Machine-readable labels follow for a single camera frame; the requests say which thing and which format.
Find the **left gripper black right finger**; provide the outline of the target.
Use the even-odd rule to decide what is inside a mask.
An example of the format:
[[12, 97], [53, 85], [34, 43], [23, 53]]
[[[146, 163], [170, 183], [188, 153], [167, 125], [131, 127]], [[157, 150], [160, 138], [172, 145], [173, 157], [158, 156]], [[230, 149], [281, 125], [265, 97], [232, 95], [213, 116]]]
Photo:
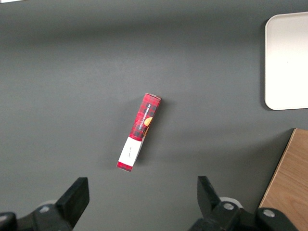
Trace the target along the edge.
[[240, 208], [229, 201], [221, 201], [206, 176], [197, 180], [197, 201], [202, 218], [190, 228], [191, 231], [234, 231], [240, 220]]

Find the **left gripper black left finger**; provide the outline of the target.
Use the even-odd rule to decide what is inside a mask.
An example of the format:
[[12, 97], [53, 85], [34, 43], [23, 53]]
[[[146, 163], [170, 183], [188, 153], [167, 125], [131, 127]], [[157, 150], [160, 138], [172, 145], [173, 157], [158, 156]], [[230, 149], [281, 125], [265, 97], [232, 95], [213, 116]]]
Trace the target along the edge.
[[54, 203], [17, 220], [18, 231], [72, 231], [90, 201], [88, 178], [78, 178]]

